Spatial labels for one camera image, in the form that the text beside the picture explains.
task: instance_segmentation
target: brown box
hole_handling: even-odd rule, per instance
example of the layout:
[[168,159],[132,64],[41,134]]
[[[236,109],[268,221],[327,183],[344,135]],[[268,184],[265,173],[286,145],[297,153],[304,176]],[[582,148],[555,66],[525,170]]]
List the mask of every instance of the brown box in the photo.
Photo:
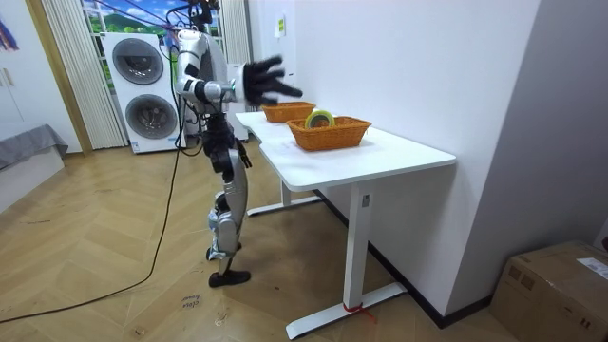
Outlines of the brown box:
[[608,274],[577,259],[608,266],[608,254],[568,242],[513,256],[490,312],[521,342],[608,341]]

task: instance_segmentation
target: tape roll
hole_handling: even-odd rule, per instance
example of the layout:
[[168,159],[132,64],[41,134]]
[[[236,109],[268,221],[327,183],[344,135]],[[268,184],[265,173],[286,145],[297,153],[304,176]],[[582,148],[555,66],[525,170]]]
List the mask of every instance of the tape roll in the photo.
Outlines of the tape roll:
[[306,128],[326,127],[335,125],[332,113],[327,110],[316,110],[306,118]]

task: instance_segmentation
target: dryer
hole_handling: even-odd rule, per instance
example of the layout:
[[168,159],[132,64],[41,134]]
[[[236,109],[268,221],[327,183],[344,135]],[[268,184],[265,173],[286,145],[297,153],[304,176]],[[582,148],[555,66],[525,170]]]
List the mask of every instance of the dryer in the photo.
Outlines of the dryer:
[[160,38],[144,33],[100,35],[133,152],[175,149],[176,139],[186,146],[183,132],[179,137],[170,65],[164,57],[168,54]]

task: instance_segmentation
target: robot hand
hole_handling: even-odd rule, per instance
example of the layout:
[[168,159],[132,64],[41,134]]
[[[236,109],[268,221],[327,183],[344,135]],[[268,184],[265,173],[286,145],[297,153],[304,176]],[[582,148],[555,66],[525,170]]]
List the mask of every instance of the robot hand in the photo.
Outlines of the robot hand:
[[283,62],[281,56],[271,57],[261,62],[253,62],[243,67],[243,88],[245,99],[253,105],[276,105],[276,98],[266,97],[269,92],[302,97],[302,90],[285,85],[278,78],[285,76],[285,69],[270,70]]

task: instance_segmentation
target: white desk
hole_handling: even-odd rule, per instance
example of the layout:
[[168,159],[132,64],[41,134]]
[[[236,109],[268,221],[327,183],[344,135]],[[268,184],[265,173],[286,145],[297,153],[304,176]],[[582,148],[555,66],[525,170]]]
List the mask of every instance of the white desk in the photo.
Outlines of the white desk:
[[[269,123],[263,112],[239,113],[237,118],[261,141],[259,148],[262,154],[281,178],[283,203],[276,204],[272,210],[295,204],[295,201],[289,202],[289,190],[299,192],[343,184],[351,185],[344,306],[356,308],[362,305],[363,308],[367,308],[404,293],[406,289],[401,284],[392,283],[363,294],[374,198],[373,180],[450,165],[456,162],[456,158],[373,127],[368,129],[358,147],[306,152],[297,146],[294,136],[285,123]],[[265,208],[267,207],[252,209],[253,213],[250,210],[248,214],[269,211]],[[287,334],[290,339],[294,339],[349,314],[353,313],[347,312],[343,304],[338,304],[290,323],[287,326]]]

